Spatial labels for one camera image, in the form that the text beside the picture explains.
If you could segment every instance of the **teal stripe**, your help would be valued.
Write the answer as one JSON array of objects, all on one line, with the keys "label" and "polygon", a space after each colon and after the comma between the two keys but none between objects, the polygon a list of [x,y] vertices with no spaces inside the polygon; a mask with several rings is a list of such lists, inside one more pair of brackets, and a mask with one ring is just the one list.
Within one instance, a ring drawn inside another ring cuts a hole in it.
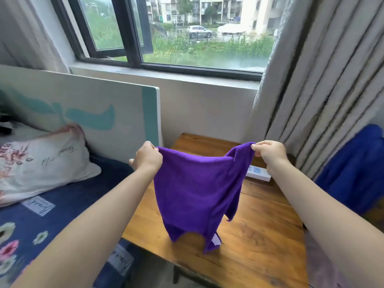
[{"label": "teal stripe", "polygon": [[141,89],[146,140],[149,140],[153,145],[158,146],[159,133],[157,131],[156,88],[142,86]]}]

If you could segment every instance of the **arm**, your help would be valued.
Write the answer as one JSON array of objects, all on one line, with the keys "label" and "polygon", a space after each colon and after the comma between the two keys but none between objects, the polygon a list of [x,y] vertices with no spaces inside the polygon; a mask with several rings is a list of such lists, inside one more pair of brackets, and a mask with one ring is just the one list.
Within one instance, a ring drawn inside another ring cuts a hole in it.
[{"label": "arm", "polygon": [[159,170],[162,155],[145,142],[130,164],[136,171],[64,228],[12,288],[92,287]]},{"label": "arm", "polygon": [[384,234],[290,164],[283,144],[252,145],[326,255],[354,287],[384,286]]}]

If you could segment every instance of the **purple towel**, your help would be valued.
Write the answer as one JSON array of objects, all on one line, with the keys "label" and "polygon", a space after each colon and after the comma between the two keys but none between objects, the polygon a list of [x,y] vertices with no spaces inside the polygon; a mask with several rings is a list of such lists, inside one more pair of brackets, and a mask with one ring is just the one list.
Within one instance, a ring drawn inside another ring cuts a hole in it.
[{"label": "purple towel", "polygon": [[221,244],[216,230],[225,214],[235,216],[243,179],[252,162],[251,144],[224,157],[200,157],[159,147],[163,164],[154,179],[164,226],[175,242],[185,232],[205,237],[204,253]]}]

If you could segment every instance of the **silver suv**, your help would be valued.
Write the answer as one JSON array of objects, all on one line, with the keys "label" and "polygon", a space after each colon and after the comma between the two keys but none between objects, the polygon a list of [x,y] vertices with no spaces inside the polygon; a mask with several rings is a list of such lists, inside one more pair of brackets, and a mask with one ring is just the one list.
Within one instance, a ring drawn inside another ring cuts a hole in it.
[{"label": "silver suv", "polygon": [[189,38],[210,38],[212,36],[212,33],[212,30],[204,28],[200,25],[189,26],[187,28],[187,34]]}]

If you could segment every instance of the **wood grain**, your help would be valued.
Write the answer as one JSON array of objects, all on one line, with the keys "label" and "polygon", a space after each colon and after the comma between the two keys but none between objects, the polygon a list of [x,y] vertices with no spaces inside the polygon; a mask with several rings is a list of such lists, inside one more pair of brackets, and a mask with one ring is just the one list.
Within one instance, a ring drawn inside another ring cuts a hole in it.
[{"label": "wood grain", "polygon": [[[174,149],[222,156],[234,145],[183,134]],[[198,234],[171,242],[152,183],[122,237],[223,288],[307,288],[302,222],[278,191],[244,181],[234,219],[224,217],[218,228],[222,245],[204,255],[204,239]]]}]

